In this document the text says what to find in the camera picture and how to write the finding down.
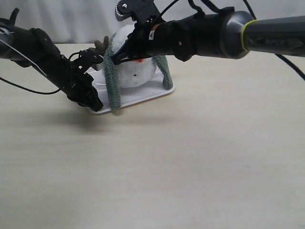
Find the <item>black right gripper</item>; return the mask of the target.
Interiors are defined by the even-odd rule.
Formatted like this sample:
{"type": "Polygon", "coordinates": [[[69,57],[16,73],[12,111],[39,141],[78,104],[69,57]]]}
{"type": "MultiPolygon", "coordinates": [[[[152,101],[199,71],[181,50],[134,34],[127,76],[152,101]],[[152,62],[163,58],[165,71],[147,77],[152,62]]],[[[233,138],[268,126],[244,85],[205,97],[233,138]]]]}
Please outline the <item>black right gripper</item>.
{"type": "Polygon", "coordinates": [[[122,47],[112,56],[114,64],[147,59],[158,55],[172,55],[188,61],[196,54],[191,33],[179,21],[136,26],[122,47]]]}

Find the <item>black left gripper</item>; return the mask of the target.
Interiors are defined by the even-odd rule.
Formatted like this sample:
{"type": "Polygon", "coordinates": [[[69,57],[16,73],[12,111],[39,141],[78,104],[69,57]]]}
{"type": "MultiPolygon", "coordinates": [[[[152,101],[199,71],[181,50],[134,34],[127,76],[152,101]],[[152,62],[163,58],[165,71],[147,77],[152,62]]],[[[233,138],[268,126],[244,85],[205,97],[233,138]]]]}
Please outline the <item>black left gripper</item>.
{"type": "Polygon", "coordinates": [[[96,88],[92,85],[93,77],[87,73],[92,65],[100,64],[103,58],[93,51],[86,49],[71,54],[78,58],[64,58],[66,67],[65,84],[61,87],[68,99],[82,107],[87,107],[97,112],[103,108],[103,103],[98,96],[96,88]]]}

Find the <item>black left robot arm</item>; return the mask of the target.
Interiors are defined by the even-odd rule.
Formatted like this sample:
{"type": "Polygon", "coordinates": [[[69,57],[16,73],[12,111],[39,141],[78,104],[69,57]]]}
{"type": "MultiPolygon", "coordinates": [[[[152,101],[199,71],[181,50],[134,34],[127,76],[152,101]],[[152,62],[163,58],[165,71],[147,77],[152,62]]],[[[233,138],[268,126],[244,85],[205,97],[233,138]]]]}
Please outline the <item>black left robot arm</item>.
{"type": "Polygon", "coordinates": [[[75,60],[66,57],[42,29],[17,27],[19,11],[15,8],[8,19],[0,20],[0,57],[23,68],[33,67],[72,102],[100,111],[103,103],[87,71],[103,58],[93,48],[75,52],[75,60]]]}

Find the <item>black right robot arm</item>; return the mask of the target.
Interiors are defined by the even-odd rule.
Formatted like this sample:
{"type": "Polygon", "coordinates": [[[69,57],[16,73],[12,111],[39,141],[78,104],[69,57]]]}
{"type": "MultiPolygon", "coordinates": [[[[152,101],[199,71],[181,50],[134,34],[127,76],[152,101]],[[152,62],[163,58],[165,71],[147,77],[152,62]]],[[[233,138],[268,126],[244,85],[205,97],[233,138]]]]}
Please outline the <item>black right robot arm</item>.
{"type": "Polygon", "coordinates": [[[251,51],[304,57],[304,16],[255,20],[246,11],[232,10],[136,27],[112,60],[121,64],[157,55],[182,62],[193,56],[241,59],[251,51]]]}

